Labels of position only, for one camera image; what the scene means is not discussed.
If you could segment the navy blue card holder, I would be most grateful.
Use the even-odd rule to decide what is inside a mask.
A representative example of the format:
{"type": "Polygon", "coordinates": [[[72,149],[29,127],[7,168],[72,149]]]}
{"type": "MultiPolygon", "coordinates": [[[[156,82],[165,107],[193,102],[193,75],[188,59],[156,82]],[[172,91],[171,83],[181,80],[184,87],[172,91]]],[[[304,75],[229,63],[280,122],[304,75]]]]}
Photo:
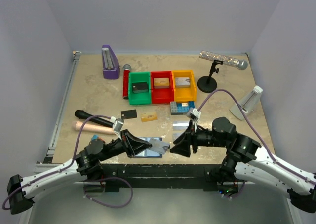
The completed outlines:
{"type": "MultiPolygon", "coordinates": [[[[161,137],[141,137],[141,139],[143,139],[147,142],[150,139],[156,139],[156,140],[162,141],[161,137]]],[[[151,150],[145,150],[145,151],[139,153],[138,155],[136,155],[135,158],[162,158],[162,154],[155,152],[155,151],[151,151],[151,150]]]]}

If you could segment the black VIP card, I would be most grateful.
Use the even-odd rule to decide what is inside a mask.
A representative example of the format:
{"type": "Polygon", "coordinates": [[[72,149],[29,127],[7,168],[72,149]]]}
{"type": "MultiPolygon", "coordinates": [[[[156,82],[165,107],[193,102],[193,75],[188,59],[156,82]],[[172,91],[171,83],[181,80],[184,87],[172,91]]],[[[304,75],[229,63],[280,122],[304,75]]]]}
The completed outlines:
{"type": "Polygon", "coordinates": [[[121,118],[123,120],[137,118],[137,110],[132,109],[132,110],[121,111],[121,118]]]}

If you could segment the gold card from holder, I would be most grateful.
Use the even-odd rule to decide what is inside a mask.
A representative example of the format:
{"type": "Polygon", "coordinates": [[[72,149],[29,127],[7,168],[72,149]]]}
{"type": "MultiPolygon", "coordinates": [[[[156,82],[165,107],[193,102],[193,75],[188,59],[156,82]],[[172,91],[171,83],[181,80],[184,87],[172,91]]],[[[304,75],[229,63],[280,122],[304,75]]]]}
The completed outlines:
{"type": "Polygon", "coordinates": [[[141,114],[141,122],[150,122],[157,119],[158,117],[156,112],[146,112],[141,114]]]}

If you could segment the silver VIP card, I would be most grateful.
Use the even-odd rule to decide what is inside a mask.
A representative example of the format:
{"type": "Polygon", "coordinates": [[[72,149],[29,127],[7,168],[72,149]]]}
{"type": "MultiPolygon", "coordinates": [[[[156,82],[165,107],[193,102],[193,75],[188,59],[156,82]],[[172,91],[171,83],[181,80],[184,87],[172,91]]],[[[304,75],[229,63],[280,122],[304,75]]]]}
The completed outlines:
{"type": "Polygon", "coordinates": [[[172,123],[173,131],[183,131],[189,126],[188,121],[175,121],[172,123]]]}

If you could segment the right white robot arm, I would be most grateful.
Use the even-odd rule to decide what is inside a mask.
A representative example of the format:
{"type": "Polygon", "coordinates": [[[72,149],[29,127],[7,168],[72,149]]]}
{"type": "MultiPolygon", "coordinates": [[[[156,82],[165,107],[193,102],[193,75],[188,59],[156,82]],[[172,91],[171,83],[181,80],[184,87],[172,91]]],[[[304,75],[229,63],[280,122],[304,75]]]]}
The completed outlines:
{"type": "Polygon", "coordinates": [[[316,211],[315,174],[270,155],[259,142],[237,132],[225,117],[215,119],[211,129],[195,128],[190,122],[173,143],[170,152],[184,157],[197,153],[199,147],[226,148],[216,173],[218,182],[237,179],[268,186],[290,199],[296,208],[307,213],[316,211]]]}

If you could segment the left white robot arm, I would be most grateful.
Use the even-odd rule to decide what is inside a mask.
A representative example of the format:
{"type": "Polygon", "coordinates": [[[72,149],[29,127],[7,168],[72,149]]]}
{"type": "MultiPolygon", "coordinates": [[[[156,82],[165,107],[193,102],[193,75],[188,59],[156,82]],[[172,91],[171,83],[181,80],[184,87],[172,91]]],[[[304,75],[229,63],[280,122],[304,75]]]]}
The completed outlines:
{"type": "Polygon", "coordinates": [[[9,210],[12,215],[22,213],[33,206],[36,197],[58,186],[84,179],[100,179],[103,173],[102,161],[123,153],[132,158],[151,147],[150,142],[133,136],[128,130],[123,130],[119,138],[109,143],[102,139],[91,140],[84,150],[61,165],[28,177],[19,174],[10,177],[8,197],[2,208],[9,210]]]}

